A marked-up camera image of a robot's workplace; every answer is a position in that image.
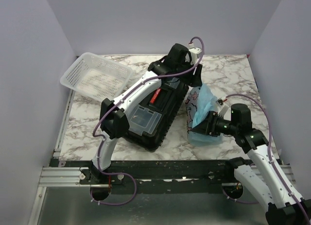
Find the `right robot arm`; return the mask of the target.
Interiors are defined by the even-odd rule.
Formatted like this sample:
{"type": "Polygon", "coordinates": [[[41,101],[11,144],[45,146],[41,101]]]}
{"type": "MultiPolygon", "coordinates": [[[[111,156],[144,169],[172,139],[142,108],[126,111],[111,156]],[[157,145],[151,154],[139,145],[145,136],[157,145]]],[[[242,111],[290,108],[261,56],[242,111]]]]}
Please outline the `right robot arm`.
{"type": "Polygon", "coordinates": [[[255,164],[257,176],[241,157],[227,161],[224,178],[239,181],[247,188],[265,211],[270,225],[309,225],[311,201],[304,199],[289,181],[268,148],[268,140],[251,121],[251,111],[245,104],[231,106],[231,119],[225,120],[219,113],[209,111],[207,117],[191,129],[193,132],[216,137],[233,136],[238,146],[255,164]]]}

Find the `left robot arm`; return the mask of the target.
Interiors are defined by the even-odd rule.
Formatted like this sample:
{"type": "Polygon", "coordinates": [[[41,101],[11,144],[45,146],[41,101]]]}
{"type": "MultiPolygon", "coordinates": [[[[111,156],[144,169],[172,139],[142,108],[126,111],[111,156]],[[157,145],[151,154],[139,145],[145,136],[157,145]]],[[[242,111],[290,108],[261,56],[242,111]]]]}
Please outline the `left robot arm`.
{"type": "Polygon", "coordinates": [[[107,180],[106,169],[111,165],[118,139],[129,130],[130,114],[134,108],[172,78],[190,85],[204,52],[204,46],[195,47],[192,41],[187,47],[174,44],[166,56],[152,62],[143,76],[123,94],[102,101],[100,119],[92,133],[94,137],[102,139],[93,159],[95,168],[91,172],[91,178],[96,183],[101,184],[107,180]]]}

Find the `light blue plastic bag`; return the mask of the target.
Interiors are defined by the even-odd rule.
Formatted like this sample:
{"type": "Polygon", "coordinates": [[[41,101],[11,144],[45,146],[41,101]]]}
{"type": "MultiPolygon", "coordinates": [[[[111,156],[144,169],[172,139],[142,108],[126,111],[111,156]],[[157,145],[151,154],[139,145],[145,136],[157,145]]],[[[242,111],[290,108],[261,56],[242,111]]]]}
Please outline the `light blue plastic bag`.
{"type": "Polygon", "coordinates": [[[191,130],[207,117],[209,111],[218,111],[216,101],[217,97],[213,95],[206,84],[202,84],[200,87],[194,87],[189,92],[185,100],[185,106],[187,114],[187,138],[192,146],[203,147],[222,143],[223,139],[221,136],[205,136],[191,130]]]}

